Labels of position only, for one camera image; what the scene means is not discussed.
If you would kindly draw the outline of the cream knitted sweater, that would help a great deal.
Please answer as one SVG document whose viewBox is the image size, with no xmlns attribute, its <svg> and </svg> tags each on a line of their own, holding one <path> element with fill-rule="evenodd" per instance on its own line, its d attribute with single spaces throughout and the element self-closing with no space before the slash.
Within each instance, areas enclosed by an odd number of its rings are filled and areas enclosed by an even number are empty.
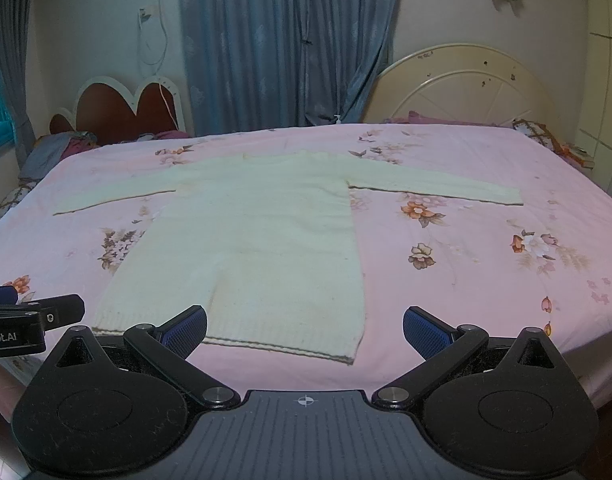
<svg viewBox="0 0 612 480">
<path fill-rule="evenodd" d="M 238 155 L 75 194 L 59 214 L 166 194 L 93 318 L 101 332 L 158 323 L 198 304 L 214 344 L 353 362 L 364 277 L 352 188 L 517 205 L 515 188 L 352 155 Z"/>
</svg>

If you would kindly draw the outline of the pile of clothes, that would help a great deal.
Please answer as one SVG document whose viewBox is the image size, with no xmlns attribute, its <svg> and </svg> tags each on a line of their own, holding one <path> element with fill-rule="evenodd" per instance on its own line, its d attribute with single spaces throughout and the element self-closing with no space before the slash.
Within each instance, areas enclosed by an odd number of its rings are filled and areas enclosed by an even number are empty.
<svg viewBox="0 0 612 480">
<path fill-rule="evenodd" d="M 97 137 L 87 131 L 61 132 L 39 138 L 30 152 L 18 178 L 22 181 L 42 180 L 61 160 L 93 150 Z"/>
</svg>

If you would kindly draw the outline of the pink floral bed sheet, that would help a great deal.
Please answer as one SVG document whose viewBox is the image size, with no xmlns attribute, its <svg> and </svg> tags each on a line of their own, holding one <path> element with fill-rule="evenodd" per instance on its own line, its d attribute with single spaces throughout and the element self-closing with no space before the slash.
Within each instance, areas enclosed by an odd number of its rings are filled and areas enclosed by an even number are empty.
<svg viewBox="0 0 612 480">
<path fill-rule="evenodd" d="M 340 125 L 97 148 L 65 159 L 0 220 L 0 285 L 21 300 L 76 294 L 85 323 L 166 194 L 59 214 L 99 186 L 203 160 L 300 152 L 352 155 L 515 188 L 521 203 L 352 188 L 364 277 L 364 336 L 353 362 L 214 344 L 191 362 L 236 390 L 376 390 L 420 361 L 407 308 L 494 336 L 543 330 L 589 394 L 612 400 L 612 198 L 524 134 L 506 128 Z"/>
</svg>

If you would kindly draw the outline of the red heart-shaped headboard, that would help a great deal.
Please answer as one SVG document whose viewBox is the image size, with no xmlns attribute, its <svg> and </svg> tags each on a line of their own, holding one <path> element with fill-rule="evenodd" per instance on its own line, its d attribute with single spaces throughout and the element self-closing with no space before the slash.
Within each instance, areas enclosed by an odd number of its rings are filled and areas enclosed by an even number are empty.
<svg viewBox="0 0 612 480">
<path fill-rule="evenodd" d="M 180 92 L 169 78 L 152 76 L 130 91 L 110 76 L 89 79 L 73 108 L 53 114 L 50 134 L 89 132 L 99 145 L 130 142 L 147 133 L 186 131 Z"/>
</svg>

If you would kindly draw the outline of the magenta pillow by red headboard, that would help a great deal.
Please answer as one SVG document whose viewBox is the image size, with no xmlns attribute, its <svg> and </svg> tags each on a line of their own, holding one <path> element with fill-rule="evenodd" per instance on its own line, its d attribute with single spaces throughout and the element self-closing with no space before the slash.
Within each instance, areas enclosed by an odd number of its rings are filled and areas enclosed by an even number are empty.
<svg viewBox="0 0 612 480">
<path fill-rule="evenodd" d="M 180 130 L 168 130 L 159 133 L 154 133 L 155 140 L 179 140 L 179 139 L 190 139 L 190 136 Z"/>
</svg>

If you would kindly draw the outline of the patterned quilt edge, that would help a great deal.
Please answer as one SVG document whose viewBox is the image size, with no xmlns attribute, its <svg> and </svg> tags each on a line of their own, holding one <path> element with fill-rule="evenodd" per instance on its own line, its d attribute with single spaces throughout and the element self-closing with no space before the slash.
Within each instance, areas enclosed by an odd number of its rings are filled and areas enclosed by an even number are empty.
<svg viewBox="0 0 612 480">
<path fill-rule="evenodd" d="M 515 131 L 522 132 L 524 136 L 548 148 L 554 154 L 563 158 L 570 165 L 582 171 L 589 171 L 594 168 L 594 160 L 582 148 L 574 144 L 564 143 L 560 141 L 545 125 L 541 122 L 533 122 L 524 118 L 515 119 L 512 122 L 512 128 Z"/>
</svg>

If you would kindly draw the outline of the cream round headboard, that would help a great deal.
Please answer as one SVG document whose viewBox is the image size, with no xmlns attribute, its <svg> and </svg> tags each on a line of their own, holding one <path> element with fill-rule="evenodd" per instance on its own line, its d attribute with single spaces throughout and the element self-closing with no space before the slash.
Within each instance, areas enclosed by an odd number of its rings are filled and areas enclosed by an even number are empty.
<svg viewBox="0 0 612 480">
<path fill-rule="evenodd" d="M 504 127 L 524 118 L 563 136 L 556 104 L 537 76 L 507 53 L 479 44 L 440 44 L 388 66 L 376 78 L 362 120 L 377 124 L 410 110 Z"/>
</svg>

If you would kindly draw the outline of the cream wardrobe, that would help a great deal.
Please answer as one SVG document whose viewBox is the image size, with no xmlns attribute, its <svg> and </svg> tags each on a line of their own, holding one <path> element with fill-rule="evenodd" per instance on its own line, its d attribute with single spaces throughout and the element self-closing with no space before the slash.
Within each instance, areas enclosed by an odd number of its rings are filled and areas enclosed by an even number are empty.
<svg viewBox="0 0 612 480">
<path fill-rule="evenodd" d="M 587 30 L 575 144 L 592 159 L 588 176 L 612 196 L 612 0 L 587 0 Z"/>
</svg>

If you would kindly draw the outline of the blue grey curtain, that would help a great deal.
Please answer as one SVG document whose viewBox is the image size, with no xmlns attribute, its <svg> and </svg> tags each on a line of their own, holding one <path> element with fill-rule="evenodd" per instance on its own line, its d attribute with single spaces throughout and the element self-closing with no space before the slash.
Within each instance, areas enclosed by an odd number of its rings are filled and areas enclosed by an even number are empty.
<svg viewBox="0 0 612 480">
<path fill-rule="evenodd" d="M 399 0 L 180 0 L 196 136 L 359 122 Z"/>
</svg>

